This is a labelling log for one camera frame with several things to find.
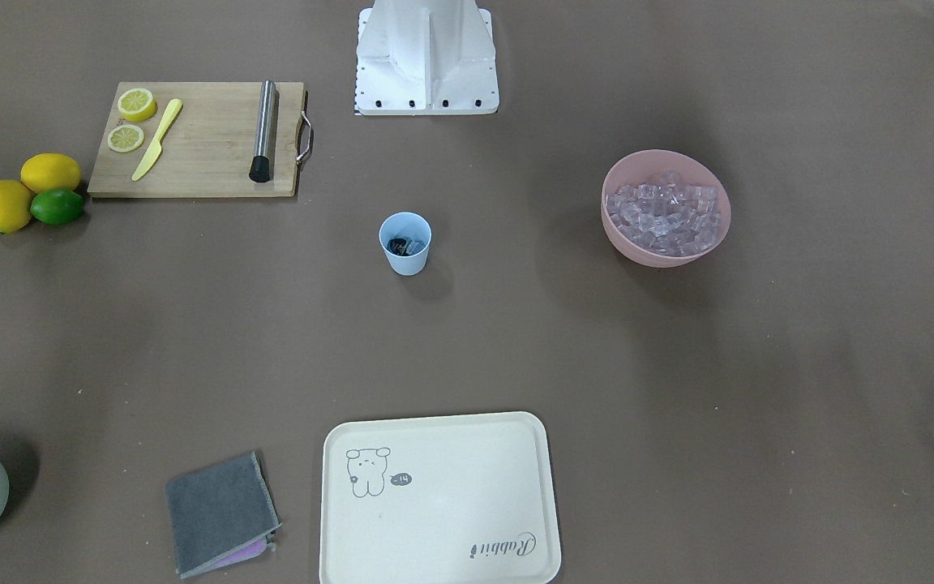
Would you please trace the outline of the grey folded cloth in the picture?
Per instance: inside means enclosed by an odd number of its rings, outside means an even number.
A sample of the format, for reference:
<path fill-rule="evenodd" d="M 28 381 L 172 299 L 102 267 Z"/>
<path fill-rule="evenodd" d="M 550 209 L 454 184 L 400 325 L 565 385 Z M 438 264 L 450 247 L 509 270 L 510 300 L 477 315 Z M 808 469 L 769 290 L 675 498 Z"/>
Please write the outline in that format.
<path fill-rule="evenodd" d="M 281 528 L 255 451 L 180 474 L 165 499 L 182 580 L 262 555 Z"/>

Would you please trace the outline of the green lime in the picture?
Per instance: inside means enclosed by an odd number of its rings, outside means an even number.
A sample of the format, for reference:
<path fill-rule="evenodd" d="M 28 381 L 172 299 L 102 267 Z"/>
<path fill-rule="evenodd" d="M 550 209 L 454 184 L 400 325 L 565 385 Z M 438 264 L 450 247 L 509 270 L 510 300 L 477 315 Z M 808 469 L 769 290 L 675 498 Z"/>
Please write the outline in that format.
<path fill-rule="evenodd" d="M 82 216 L 85 198 L 74 190 L 53 188 L 34 196 L 29 212 L 42 223 L 65 225 Z"/>

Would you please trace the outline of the yellow lemon near lime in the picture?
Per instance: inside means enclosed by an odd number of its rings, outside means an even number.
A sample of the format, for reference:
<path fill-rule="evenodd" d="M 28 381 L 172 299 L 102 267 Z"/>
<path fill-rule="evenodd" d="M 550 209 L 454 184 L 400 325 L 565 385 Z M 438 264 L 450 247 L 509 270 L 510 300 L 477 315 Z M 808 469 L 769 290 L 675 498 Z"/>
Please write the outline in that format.
<path fill-rule="evenodd" d="M 21 182 L 39 195 L 45 190 L 74 190 L 82 182 L 80 165 L 59 152 L 43 152 L 27 159 L 21 167 Z"/>

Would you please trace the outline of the yellow plastic knife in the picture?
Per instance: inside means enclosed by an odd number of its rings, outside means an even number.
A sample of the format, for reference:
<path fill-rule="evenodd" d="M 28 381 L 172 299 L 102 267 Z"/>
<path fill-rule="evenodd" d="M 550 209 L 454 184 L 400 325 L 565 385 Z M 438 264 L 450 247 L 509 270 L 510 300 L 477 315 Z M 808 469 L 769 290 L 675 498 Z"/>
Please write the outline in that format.
<path fill-rule="evenodd" d="M 131 176 L 131 181 L 137 182 L 152 169 L 153 166 L 158 162 L 160 155 L 163 154 L 163 140 L 166 137 L 168 130 L 177 121 L 178 115 L 182 111 L 184 103 L 181 99 L 175 97 L 171 99 L 161 116 L 158 127 L 156 127 L 156 132 L 153 133 L 151 141 L 149 141 L 146 152 L 142 156 L 140 163 L 137 165 L 136 169 L 133 171 Z"/>

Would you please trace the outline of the beige plastic tray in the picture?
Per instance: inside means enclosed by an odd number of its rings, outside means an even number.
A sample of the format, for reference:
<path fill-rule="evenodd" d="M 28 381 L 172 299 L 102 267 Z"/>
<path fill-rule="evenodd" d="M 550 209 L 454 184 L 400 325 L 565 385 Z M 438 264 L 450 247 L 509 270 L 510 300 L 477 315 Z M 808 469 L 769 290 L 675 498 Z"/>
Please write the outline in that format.
<path fill-rule="evenodd" d="M 342 423 L 323 442 L 323 583 L 549 583 L 547 432 L 526 411 Z"/>

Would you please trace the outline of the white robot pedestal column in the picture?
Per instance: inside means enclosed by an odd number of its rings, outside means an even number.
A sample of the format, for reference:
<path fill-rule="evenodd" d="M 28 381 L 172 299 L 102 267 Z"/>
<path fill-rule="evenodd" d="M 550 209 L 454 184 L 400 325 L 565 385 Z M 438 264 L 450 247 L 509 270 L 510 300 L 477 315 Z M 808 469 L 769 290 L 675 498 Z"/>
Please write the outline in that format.
<path fill-rule="evenodd" d="M 356 115 L 498 111 L 493 18 L 474 1 L 375 1 L 358 14 L 356 57 Z"/>

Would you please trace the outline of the light blue plastic cup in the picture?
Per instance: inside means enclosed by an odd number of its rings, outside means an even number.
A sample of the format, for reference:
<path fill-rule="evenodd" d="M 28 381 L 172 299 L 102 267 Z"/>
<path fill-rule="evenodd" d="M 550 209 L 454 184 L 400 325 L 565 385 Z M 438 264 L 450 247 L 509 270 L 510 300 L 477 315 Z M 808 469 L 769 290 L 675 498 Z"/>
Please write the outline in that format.
<path fill-rule="evenodd" d="M 379 244 L 394 273 L 415 276 L 425 268 L 429 258 L 430 223 L 412 212 L 390 215 L 379 226 Z"/>

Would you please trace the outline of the pink bowl with ice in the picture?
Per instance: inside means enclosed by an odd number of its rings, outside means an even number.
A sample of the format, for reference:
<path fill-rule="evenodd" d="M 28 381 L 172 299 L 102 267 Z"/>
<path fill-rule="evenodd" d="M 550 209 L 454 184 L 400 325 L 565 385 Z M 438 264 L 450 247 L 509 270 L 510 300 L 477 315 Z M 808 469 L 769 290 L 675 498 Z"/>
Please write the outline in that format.
<path fill-rule="evenodd" d="M 671 268 L 722 243 L 731 207 L 722 182 L 703 164 L 667 149 L 645 149 L 608 171 L 600 218 L 619 254 L 641 265 Z"/>

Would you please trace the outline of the dark red cherries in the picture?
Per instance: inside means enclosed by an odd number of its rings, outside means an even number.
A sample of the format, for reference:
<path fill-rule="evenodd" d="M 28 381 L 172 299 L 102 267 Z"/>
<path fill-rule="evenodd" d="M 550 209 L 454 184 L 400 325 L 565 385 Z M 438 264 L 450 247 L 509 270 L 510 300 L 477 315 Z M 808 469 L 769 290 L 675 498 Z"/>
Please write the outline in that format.
<path fill-rule="evenodd" d="M 387 243 L 387 251 L 395 256 L 414 256 L 422 249 L 422 243 L 412 238 L 395 237 Z"/>

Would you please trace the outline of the yellow lemon front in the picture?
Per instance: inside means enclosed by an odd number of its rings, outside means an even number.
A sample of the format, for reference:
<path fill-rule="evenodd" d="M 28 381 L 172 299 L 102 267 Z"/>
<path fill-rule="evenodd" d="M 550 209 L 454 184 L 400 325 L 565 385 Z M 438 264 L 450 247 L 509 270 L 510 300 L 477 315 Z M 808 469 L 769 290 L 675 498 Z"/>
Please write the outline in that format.
<path fill-rule="evenodd" d="M 22 182 L 0 180 L 0 235 L 12 234 L 28 225 L 33 197 Z"/>

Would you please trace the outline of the black handled metal knife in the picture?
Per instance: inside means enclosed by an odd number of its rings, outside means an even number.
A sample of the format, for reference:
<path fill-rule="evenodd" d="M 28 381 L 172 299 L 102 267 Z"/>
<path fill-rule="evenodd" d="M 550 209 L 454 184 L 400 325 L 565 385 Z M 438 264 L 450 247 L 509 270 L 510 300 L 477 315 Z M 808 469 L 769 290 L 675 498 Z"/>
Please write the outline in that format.
<path fill-rule="evenodd" d="M 256 183 L 267 183 L 273 180 L 278 103 L 279 92 L 276 83 L 271 80 L 264 81 L 259 96 L 255 152 L 253 152 L 248 173 L 249 179 Z"/>

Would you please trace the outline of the wooden cutting board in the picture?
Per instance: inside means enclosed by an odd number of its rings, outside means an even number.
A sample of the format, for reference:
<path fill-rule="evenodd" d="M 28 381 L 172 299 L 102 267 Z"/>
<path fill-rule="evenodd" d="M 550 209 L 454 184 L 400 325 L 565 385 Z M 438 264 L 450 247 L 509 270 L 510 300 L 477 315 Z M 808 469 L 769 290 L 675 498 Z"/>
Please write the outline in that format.
<path fill-rule="evenodd" d="M 158 129 L 165 107 L 175 97 L 184 107 L 162 141 L 162 156 L 138 181 L 132 174 L 146 145 L 129 154 L 111 151 L 102 140 L 88 180 L 92 197 L 286 197 L 295 195 L 299 155 L 311 150 L 300 145 L 306 110 L 306 86 L 278 82 L 276 139 L 269 182 L 249 177 L 255 155 L 260 82 L 148 82 L 122 81 L 115 97 L 126 90 L 146 88 L 155 97 L 155 116 L 138 123 L 149 141 Z"/>

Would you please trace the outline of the lemon half slice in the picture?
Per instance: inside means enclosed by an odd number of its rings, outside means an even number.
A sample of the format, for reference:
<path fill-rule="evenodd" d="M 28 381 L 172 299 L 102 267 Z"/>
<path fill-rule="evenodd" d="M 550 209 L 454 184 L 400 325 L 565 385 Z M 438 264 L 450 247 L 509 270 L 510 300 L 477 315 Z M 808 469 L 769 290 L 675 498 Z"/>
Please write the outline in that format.
<path fill-rule="evenodd" d="M 129 154 L 129 152 L 137 151 L 144 140 L 144 129 L 133 123 L 123 123 L 110 130 L 106 136 L 106 145 L 112 152 Z"/>
<path fill-rule="evenodd" d="M 152 118 L 158 110 L 158 104 L 152 90 L 133 88 L 118 97 L 116 108 L 126 121 L 137 123 Z"/>

